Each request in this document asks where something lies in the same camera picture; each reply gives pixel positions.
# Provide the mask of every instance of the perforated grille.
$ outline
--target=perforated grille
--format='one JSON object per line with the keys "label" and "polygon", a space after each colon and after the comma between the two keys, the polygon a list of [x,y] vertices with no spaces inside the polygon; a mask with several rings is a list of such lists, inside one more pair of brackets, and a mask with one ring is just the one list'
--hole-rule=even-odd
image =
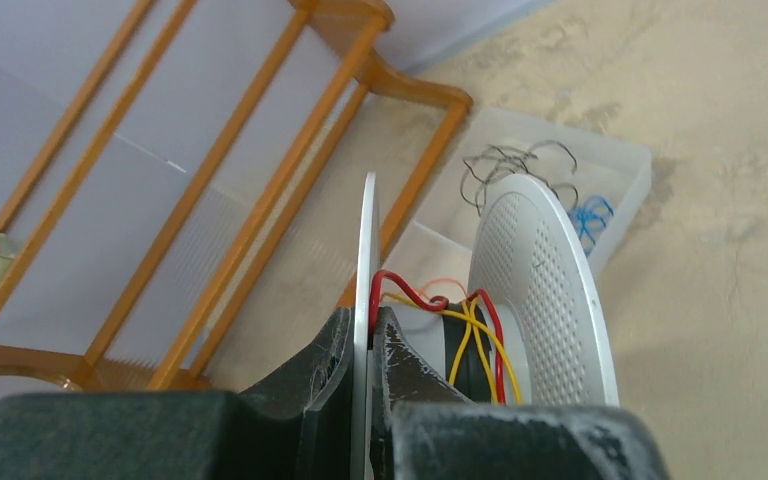
{"label": "perforated grille", "polygon": [[526,301],[517,310],[529,332],[534,400],[541,404],[586,403],[589,395],[584,388],[578,322],[568,293],[570,282],[545,223],[537,229],[531,265]]}
{"label": "perforated grille", "polygon": [[[523,320],[519,327],[528,350],[532,401],[541,405],[589,403],[576,308],[569,295],[570,279],[545,223],[536,228],[532,258],[515,258],[517,229],[535,228],[518,222],[518,210],[527,201],[511,193],[488,208],[481,241],[473,252],[471,277],[477,286],[492,290],[494,300],[507,304]],[[511,299],[523,298],[521,292],[512,291],[522,288],[514,281],[516,265],[530,265],[530,274],[524,285],[525,302],[511,304]]]}

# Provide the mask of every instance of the textured floor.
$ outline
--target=textured floor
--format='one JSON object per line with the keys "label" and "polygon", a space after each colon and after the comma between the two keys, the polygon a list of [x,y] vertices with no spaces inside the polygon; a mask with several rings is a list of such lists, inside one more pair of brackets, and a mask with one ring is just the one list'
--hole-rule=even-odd
{"label": "textured floor", "polygon": [[[675,478],[768,478],[768,2],[558,0],[427,77],[653,149],[653,191],[599,279],[621,401]],[[389,207],[439,118],[364,109],[219,383],[249,385],[312,338],[352,272],[365,172]]]}

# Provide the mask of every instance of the wooden chair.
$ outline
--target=wooden chair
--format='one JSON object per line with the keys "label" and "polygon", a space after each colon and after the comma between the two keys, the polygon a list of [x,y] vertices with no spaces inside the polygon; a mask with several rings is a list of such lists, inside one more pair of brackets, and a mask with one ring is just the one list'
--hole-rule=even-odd
{"label": "wooden chair", "polygon": [[[154,67],[175,38],[196,1],[179,1],[175,11],[137,68],[131,82],[122,91],[83,156],[28,237],[0,283],[0,312],[110,141]],[[386,254],[393,246],[437,160],[463,123],[472,105],[472,99],[457,88],[406,76],[387,65],[375,52],[374,41],[393,22],[393,14],[383,2],[378,0],[290,0],[290,3],[296,9],[295,14],[243,94],[228,122],[216,137],[212,148],[193,175],[185,192],[85,354],[70,355],[0,346],[0,375],[36,377],[66,388],[83,391],[119,390],[134,388],[134,386],[147,386],[149,389],[209,387],[209,382],[203,377],[205,368],[369,93],[447,110],[443,122],[437,128],[383,223],[381,232],[383,253]],[[153,4],[154,0],[137,0],[4,205],[0,212],[0,232],[6,231],[16,218]],[[156,370],[105,359],[105,353],[122,329],[155,270],[169,251],[305,27],[311,27],[339,55],[341,64],[265,186],[263,194],[240,228],[177,338]],[[289,200],[279,212],[276,222],[268,230],[266,240],[255,252],[253,262],[219,314],[218,321],[210,329],[205,343],[191,366],[188,369],[181,369],[185,355],[205,328],[208,317],[216,309],[220,297],[227,290],[243,258],[262,231],[279,198],[285,193],[293,173],[302,163],[316,134],[327,121],[352,78],[358,82],[357,88],[343,107],[308,168],[303,172],[301,180],[290,192]],[[348,299],[352,294],[351,285],[352,283],[346,287],[341,303],[350,303]]]}

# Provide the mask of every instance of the wooden rung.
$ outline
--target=wooden rung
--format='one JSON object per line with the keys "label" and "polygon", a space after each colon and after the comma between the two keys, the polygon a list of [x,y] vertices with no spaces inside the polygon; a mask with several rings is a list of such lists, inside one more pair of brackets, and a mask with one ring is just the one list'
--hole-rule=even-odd
{"label": "wooden rung", "polygon": [[[431,176],[435,165],[437,165],[437,161],[443,155],[449,140],[455,135],[458,127],[466,118],[469,107],[469,104],[456,103],[449,108],[446,117],[440,126],[437,127],[431,142],[425,148],[419,162],[417,162],[416,168],[408,178],[405,186],[402,187],[399,196],[396,197],[396,202],[390,208],[390,213],[387,214],[387,218],[384,219],[384,223],[381,225],[379,245],[381,245],[382,258],[387,258],[399,235],[402,233],[411,208],[422,193],[423,187]],[[343,295],[340,296],[338,305],[354,305],[355,281],[356,277],[353,276],[346,285],[345,290],[343,290]]]}
{"label": "wooden rung", "polygon": [[275,204],[304,159],[316,134],[328,119],[328,115],[333,110],[340,94],[348,85],[358,66],[369,55],[372,45],[384,28],[384,25],[385,23],[382,18],[371,18],[367,27],[357,37],[352,50],[343,58],[340,67],[325,88],[325,92],[313,107],[313,111],[308,116],[301,131],[266,185],[263,195],[258,199],[248,218],[243,223],[237,237],[231,243],[231,247],[219,264],[216,273],[214,273],[207,288],[199,298],[178,337],[170,347],[166,358],[163,359],[163,362],[157,369],[157,373],[149,382],[149,389],[165,389],[171,384],[174,372],[177,371],[178,366],[184,361],[187,352],[189,352],[197,336],[201,333],[208,317],[216,308],[219,299],[231,283],[234,274],[240,267],[260,229],[263,228],[264,223],[272,213],[272,209],[275,208]]}
{"label": "wooden rung", "polygon": [[[167,218],[166,223],[149,247],[122,295],[113,306],[110,314],[102,325],[101,329],[93,339],[84,355],[86,365],[94,367],[104,356],[116,335],[121,330],[131,310],[139,300],[154,272],[160,263],[166,257],[172,243],[178,236],[184,224],[195,208],[198,200],[201,198],[205,189],[207,189],[213,176],[219,170],[228,152],[234,146],[234,142],[251,117],[254,109],[260,103],[263,95],[266,93],[275,75],[281,69],[293,46],[296,44],[304,26],[307,22],[309,12],[307,10],[297,10],[290,20],[281,37],[276,42],[272,51],[266,57],[260,71],[255,76],[252,83],[246,89],[236,109],[228,118],[222,132],[216,137],[210,151],[202,160],[192,180],[190,180],[187,189],[172,213]],[[79,376],[86,376],[89,372],[79,372]]]}
{"label": "wooden rung", "polygon": [[7,202],[1,208],[0,232],[7,233],[7,230],[25,206],[25,202],[34,192],[48,167],[51,166],[51,162],[54,161],[54,157],[60,151],[60,148],[66,143],[69,134],[72,133],[75,125],[78,124],[78,120],[81,119],[84,111],[92,102],[107,75],[113,70],[116,61],[119,60],[122,52],[125,51],[125,47],[128,46],[131,37],[134,36],[134,33],[140,27],[155,2],[156,0],[137,0],[133,8],[131,8],[116,34],[113,35],[113,39],[110,40],[107,48],[104,49],[101,57],[99,57],[95,66],[90,70],[90,74],[84,80],[83,85],[78,89],[78,93],[75,94],[72,103],[63,112],[63,116],[60,117],[57,125],[51,130],[39,153],[31,162],[30,167],[22,175],[19,185],[16,186],[13,193],[10,194],[10,198],[7,199]]}
{"label": "wooden rung", "polygon": [[142,90],[146,81],[148,81],[151,73],[154,71],[154,67],[157,66],[157,63],[163,57],[163,54],[166,53],[166,50],[181,29],[181,26],[184,24],[184,21],[187,19],[187,16],[196,4],[196,1],[197,0],[181,0],[178,3],[172,16],[166,22],[163,30],[151,45],[151,48],[148,53],[146,53],[139,67],[137,67],[137,71],[134,73],[131,82],[125,87],[122,94],[119,96],[119,99],[116,100],[116,103],[113,105],[110,113],[108,113],[107,118],[105,118],[101,127],[96,131],[92,141],[90,141],[83,156],[72,169],[72,172],[60,188],[60,191],[57,192],[57,195],[48,207],[48,210],[43,214],[42,220],[37,224],[34,231],[31,232],[30,236],[25,241],[25,245],[19,251],[19,254],[13,260],[10,268],[4,274],[4,278],[0,282],[0,313],[1,309],[4,308],[4,304],[7,303],[10,295],[19,285],[19,282],[28,271],[28,268],[30,268],[34,258],[36,258],[37,254],[48,240],[54,227],[57,226],[57,222],[60,220],[60,217],[63,216],[63,213],[75,197],[81,184],[89,175],[96,161],[98,161],[98,158],[101,156],[107,143],[113,137],[116,128],[119,126],[122,119],[125,118],[125,114],[128,113],[131,104],[134,103],[137,95]]}
{"label": "wooden rung", "polygon": [[213,355],[216,354],[216,350],[219,348],[219,344],[228,332],[228,328],[233,323],[234,318],[236,318],[237,312],[239,312],[240,307],[245,303],[251,290],[257,283],[257,279],[260,277],[263,269],[266,268],[266,264],[272,258],[272,254],[275,253],[275,249],[278,248],[278,243],[290,227],[290,224],[293,222],[293,219],[296,217],[296,214],[299,212],[299,209],[313,188],[313,185],[316,183],[316,179],[319,178],[319,175],[325,168],[325,164],[328,163],[331,154],[334,153],[334,150],[337,148],[337,145],[340,143],[346,130],[349,128],[349,125],[360,109],[360,106],[363,104],[363,99],[366,98],[368,91],[369,87],[366,85],[358,85],[352,93],[352,96],[349,98],[349,101],[343,107],[343,111],[340,112],[337,121],[332,125],[331,130],[325,137],[325,141],[323,141],[322,145],[319,147],[316,156],[311,160],[310,165],[307,170],[305,170],[298,185],[295,190],[293,190],[292,195],[287,200],[287,203],[284,205],[284,208],[281,210],[281,213],[278,215],[272,228],[270,228],[269,233],[255,254],[246,273],[234,289],[234,293],[231,295],[228,303],[222,309],[219,319],[216,321],[213,328],[210,329],[210,333],[208,334],[204,345],[201,346],[196,354],[195,360],[193,360],[192,365],[190,365],[189,370],[187,370],[187,374],[190,378],[196,379],[200,377],[210,363],[210,360],[213,358]]}
{"label": "wooden rung", "polygon": [[[0,345],[0,376],[36,378],[65,390],[78,392],[131,390],[144,385],[153,372],[146,366],[105,360],[99,365],[98,371],[84,381],[79,382],[62,373],[79,369],[78,364],[82,362],[81,355]],[[210,388],[210,383],[203,378],[191,379],[182,370],[176,374],[172,386],[207,389]]]}

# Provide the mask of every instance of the white disc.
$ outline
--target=white disc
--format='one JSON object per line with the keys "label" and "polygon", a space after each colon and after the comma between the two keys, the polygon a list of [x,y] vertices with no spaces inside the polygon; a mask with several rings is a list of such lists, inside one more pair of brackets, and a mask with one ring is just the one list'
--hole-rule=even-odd
{"label": "white disc", "polygon": [[[481,216],[469,290],[516,319],[534,405],[619,405],[614,363],[584,250],[555,195],[528,175],[494,185]],[[504,332],[505,343],[517,341]]]}
{"label": "white disc", "polygon": [[378,248],[378,199],[375,193],[375,173],[366,176],[360,213],[357,280],[355,284],[355,314],[352,369],[352,445],[351,472],[353,480],[367,476],[371,412],[368,382],[369,359],[369,295],[372,276],[381,265]]}

